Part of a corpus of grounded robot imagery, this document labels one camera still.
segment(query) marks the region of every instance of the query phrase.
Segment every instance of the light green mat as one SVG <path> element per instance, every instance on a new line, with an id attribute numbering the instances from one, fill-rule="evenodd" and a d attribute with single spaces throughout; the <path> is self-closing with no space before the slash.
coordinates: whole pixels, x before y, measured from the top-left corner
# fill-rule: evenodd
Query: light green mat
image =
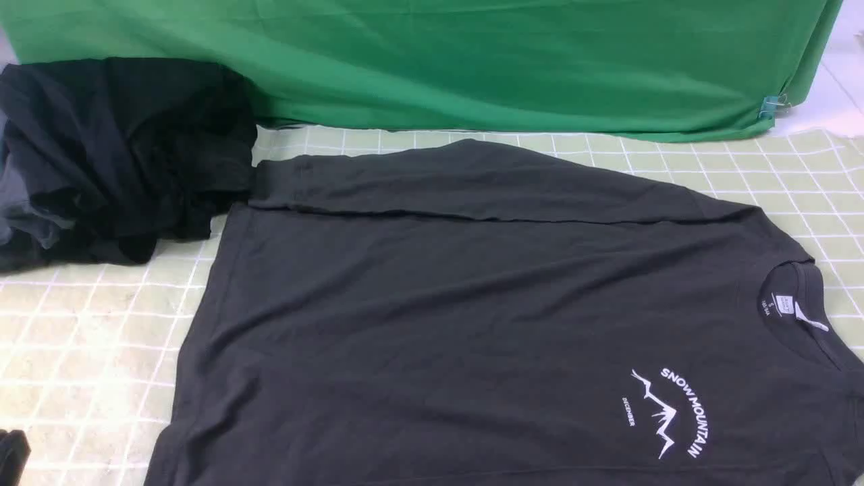
<path id="1" fill-rule="evenodd" d="M 864 357 L 864 138 L 726 144 L 603 135 L 261 131 L 256 160 L 361 155 L 476 137 L 759 204 L 818 259 L 837 332 Z M 24 486 L 140 486 L 168 423 L 177 351 L 219 244 L 162 243 L 141 267 L 64 265 L 0 280 L 0 424 L 27 430 Z"/>

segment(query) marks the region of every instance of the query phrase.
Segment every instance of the green backdrop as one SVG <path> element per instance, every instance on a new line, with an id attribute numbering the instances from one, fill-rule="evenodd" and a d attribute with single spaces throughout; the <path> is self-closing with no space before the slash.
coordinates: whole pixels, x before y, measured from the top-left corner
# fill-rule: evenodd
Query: green backdrop
<path id="1" fill-rule="evenodd" d="M 749 137 L 804 100 L 841 0 L 5 0 L 22 62 L 167 56 L 350 128 Z"/>

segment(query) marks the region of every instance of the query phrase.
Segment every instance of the t-shirt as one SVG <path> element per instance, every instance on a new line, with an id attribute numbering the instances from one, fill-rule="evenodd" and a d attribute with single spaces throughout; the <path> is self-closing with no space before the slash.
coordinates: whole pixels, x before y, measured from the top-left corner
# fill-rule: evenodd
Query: t-shirt
<path id="1" fill-rule="evenodd" d="M 501 144 L 264 162 L 148 486 L 849 486 L 864 366 L 760 208 Z"/>

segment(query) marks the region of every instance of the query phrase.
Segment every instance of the binder clip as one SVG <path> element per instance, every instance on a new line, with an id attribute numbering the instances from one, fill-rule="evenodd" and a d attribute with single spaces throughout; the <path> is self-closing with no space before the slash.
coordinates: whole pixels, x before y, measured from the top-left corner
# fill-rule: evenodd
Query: binder clip
<path id="1" fill-rule="evenodd" d="M 762 100 L 762 108 L 759 110 L 759 119 L 775 118 L 777 115 L 785 115 L 792 108 L 787 100 L 786 93 L 779 96 L 766 96 Z"/>

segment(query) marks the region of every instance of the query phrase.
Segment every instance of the white print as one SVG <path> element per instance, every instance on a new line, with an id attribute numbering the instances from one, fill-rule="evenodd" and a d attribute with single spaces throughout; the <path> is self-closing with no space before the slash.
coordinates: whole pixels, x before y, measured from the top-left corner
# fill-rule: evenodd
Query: white print
<path id="1" fill-rule="evenodd" d="M 621 401 L 624 402 L 624 411 L 627 412 L 627 422 L 630 423 L 630 427 L 635 427 L 636 419 L 633 417 L 633 410 L 630 408 L 630 400 L 627 397 L 621 397 Z"/>
<path id="2" fill-rule="evenodd" d="M 777 310 L 780 311 L 780 314 L 795 314 L 795 299 L 793 299 L 792 296 L 775 296 L 774 294 L 771 294 L 771 296 L 774 297 L 774 302 L 777 303 Z"/>
<path id="3" fill-rule="evenodd" d="M 675 443 L 675 441 L 672 440 L 672 438 L 670 438 L 668 435 L 666 435 L 666 428 L 668 428 L 669 424 L 672 423 L 672 420 L 675 418 L 675 414 L 677 413 L 677 411 L 674 408 L 672 408 L 671 406 L 666 405 L 665 402 L 663 402 L 661 399 L 657 398 L 653 393 L 651 393 L 651 382 L 650 381 L 639 376 L 636 373 L 636 370 L 632 369 L 630 371 L 632 372 L 633 378 L 641 381 L 642 384 L 645 385 L 645 396 L 642 398 L 648 399 L 648 400 L 653 400 L 654 403 L 660 405 L 660 408 L 662 409 L 662 411 L 660 413 L 654 413 L 652 415 L 652 417 L 659 417 L 658 422 L 660 424 L 660 427 L 657 429 L 656 434 L 658 436 L 662 437 L 666 441 L 665 445 L 663 446 L 663 450 L 660 451 L 660 455 L 658 456 L 658 459 L 661 459 L 661 458 L 663 458 L 663 454 L 665 454 L 666 451 L 669 450 L 669 448 Z"/>
<path id="4" fill-rule="evenodd" d="M 687 381 L 680 374 L 676 374 L 668 368 L 663 368 L 660 375 L 678 385 L 684 391 L 684 395 L 687 396 L 690 407 L 693 408 L 693 414 L 696 416 L 696 439 L 690 445 L 687 453 L 692 457 L 699 457 L 699 454 L 702 453 L 701 444 L 708 442 L 708 419 L 705 417 L 705 408 L 700 403 L 699 397 L 696 396 L 696 392 L 690 388 L 690 385 L 687 384 Z"/>
<path id="5" fill-rule="evenodd" d="M 798 307 L 798 303 L 797 303 L 797 302 L 795 302 L 795 318 L 796 318 L 797 320 L 799 320 L 799 321 L 804 321 L 804 322 L 806 322 L 807 324 L 809 324 L 809 325 L 811 325 L 811 326 L 813 326 L 813 327 L 815 327 L 815 328 L 817 328 L 817 329 L 821 329 L 821 330 L 823 330 L 823 331 L 825 331 L 825 332 L 829 332 L 829 331 L 830 331 L 830 329 L 828 329 L 828 326 L 826 326 L 825 324 L 823 324 L 823 323 L 818 323 L 818 322 L 816 322 L 816 321 L 811 321 L 810 319 L 808 319 L 807 316 L 805 316 L 804 313 L 801 311 L 801 308 Z"/>

